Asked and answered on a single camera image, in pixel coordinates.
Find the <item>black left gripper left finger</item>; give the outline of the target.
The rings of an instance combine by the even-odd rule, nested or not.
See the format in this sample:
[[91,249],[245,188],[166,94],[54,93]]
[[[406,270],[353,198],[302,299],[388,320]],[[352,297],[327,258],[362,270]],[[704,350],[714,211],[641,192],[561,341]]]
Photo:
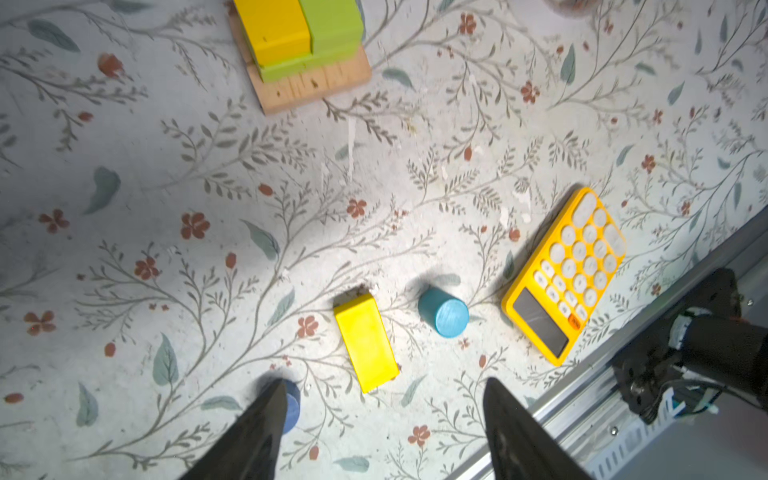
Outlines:
[[274,479],[286,417],[286,384],[276,379],[181,479]]

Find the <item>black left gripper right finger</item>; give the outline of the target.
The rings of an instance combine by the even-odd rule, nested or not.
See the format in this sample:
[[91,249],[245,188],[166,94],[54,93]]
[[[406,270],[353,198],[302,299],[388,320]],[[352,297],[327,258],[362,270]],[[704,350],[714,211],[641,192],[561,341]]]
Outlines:
[[590,479],[587,472],[494,377],[486,382],[483,413],[497,479]]

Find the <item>dark blue round block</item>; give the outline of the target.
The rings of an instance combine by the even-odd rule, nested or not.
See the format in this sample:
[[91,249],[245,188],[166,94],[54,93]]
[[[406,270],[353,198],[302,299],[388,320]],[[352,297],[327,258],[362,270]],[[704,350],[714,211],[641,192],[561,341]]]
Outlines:
[[283,383],[286,388],[286,418],[283,433],[287,434],[294,429],[300,418],[301,393],[294,382],[285,379]]

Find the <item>teal round block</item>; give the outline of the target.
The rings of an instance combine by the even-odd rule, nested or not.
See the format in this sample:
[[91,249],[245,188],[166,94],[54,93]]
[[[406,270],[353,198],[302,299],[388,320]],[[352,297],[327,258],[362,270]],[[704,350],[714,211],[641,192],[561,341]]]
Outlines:
[[420,317],[444,338],[456,338],[470,321],[468,306],[439,288],[427,289],[419,298]]

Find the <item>long yellow block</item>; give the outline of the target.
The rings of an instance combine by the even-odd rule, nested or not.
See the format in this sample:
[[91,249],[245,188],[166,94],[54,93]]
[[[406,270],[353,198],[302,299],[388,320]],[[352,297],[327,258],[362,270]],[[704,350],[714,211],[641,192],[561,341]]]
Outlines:
[[334,317],[363,394],[399,375],[378,305],[370,293],[335,307]]

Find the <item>natural wood block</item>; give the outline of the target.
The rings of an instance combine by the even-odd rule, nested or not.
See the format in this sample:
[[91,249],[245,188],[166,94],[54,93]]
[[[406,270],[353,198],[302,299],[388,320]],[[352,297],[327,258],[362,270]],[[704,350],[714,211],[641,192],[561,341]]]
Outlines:
[[275,82],[264,83],[252,59],[241,21],[230,13],[229,25],[243,58],[249,80],[265,115],[275,115],[365,85],[372,70],[363,47],[349,59],[309,69]]

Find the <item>long green block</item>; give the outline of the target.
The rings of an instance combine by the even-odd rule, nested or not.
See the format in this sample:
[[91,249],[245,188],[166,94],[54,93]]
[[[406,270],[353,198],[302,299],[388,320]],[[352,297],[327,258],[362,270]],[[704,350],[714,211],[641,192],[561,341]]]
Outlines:
[[335,62],[352,58],[360,44],[342,46],[322,53],[310,53],[305,56],[285,60],[269,66],[256,64],[261,80],[265,83],[275,82],[291,75],[299,74],[307,70],[330,65]]

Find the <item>yellow cube block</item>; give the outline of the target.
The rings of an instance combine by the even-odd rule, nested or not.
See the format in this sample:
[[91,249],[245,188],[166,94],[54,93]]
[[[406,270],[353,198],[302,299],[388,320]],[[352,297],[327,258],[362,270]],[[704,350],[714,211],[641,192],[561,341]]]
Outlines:
[[311,36],[298,0],[235,0],[234,4],[259,66],[310,54]]

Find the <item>green cube block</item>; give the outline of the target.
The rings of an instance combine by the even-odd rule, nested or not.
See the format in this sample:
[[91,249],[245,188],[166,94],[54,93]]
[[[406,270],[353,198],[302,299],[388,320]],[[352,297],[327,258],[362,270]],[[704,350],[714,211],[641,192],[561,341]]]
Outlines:
[[354,0],[300,0],[315,55],[355,51],[362,40],[364,24]]

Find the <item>yellow calculator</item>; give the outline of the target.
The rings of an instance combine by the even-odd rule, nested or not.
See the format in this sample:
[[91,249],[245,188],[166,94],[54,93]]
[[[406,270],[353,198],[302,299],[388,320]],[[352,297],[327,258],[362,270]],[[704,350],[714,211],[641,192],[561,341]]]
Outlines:
[[599,196],[576,190],[501,302],[506,317],[552,365],[564,363],[628,252]]

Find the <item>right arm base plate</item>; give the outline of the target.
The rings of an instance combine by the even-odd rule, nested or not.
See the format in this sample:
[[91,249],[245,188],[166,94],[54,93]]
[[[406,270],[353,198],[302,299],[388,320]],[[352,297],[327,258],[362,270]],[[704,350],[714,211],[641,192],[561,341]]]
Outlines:
[[683,342],[700,316],[741,314],[736,275],[719,268],[652,319],[610,361],[618,391],[630,412],[646,425],[656,421],[663,394],[682,378]]

